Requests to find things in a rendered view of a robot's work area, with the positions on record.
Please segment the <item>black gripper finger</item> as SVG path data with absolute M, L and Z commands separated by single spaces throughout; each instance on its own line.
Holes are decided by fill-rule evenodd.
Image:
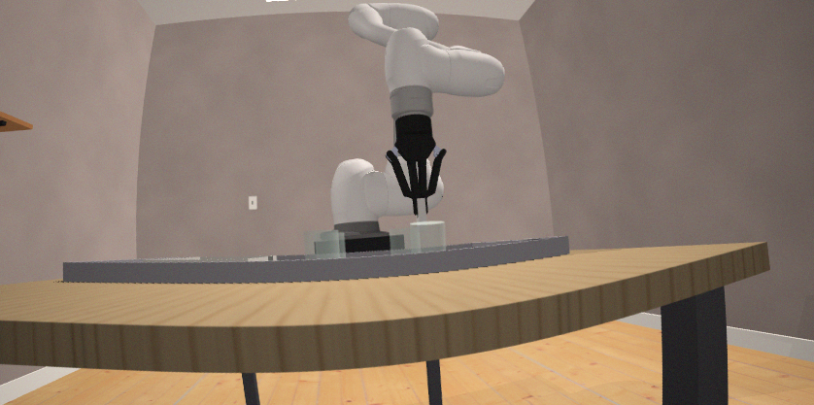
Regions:
M 395 176 L 400 185 L 403 196 L 409 197 L 413 200 L 413 209 L 417 222 L 423 221 L 422 199 L 420 198 L 419 181 L 416 167 L 415 147 L 413 143 L 408 145 L 409 162 L 407 167 L 409 171 L 410 187 L 406 181 L 405 175 L 398 160 L 398 149 L 394 147 L 386 153 L 386 159 L 391 163 Z M 404 190 L 404 191 L 403 191 Z
M 423 210 L 423 221 L 426 221 L 426 214 L 428 212 L 427 209 L 427 197 L 434 194 L 437 187 L 441 162 L 446 154 L 445 149 L 440 149 L 435 145 L 433 149 L 433 156 L 434 161 L 432 165 L 430 180 L 427 188 L 426 184 L 426 143 L 420 144 L 420 155 L 421 160 L 418 162 L 418 172 L 419 172 L 419 189 L 420 189 L 420 198 L 422 199 L 422 210 Z

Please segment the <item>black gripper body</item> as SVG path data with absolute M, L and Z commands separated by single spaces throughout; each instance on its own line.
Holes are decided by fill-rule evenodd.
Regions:
M 421 160 L 420 144 L 426 143 L 426 159 L 435 148 L 435 141 L 432 137 L 431 118 L 426 115 L 407 115 L 395 121 L 396 142 L 394 146 L 404 160 L 409 162 L 408 145 L 413 143 L 415 147 L 416 161 Z

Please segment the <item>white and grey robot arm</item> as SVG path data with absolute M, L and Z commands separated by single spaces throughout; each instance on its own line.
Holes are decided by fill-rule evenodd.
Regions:
M 448 48 L 431 41 L 439 22 L 426 8 L 401 3 L 358 4 L 351 9 L 348 22 L 360 38 L 386 47 L 393 147 L 398 118 L 432 117 L 432 93 L 483 97 L 497 93 L 503 86 L 505 71 L 496 58 L 463 46 Z M 345 239 L 390 236 L 379 231 L 378 218 L 414 215 L 413 200 L 403 196 L 391 163 L 387 161 L 381 173 L 363 159 L 338 165 L 332 182 L 331 209 L 332 230 L 344 232 Z

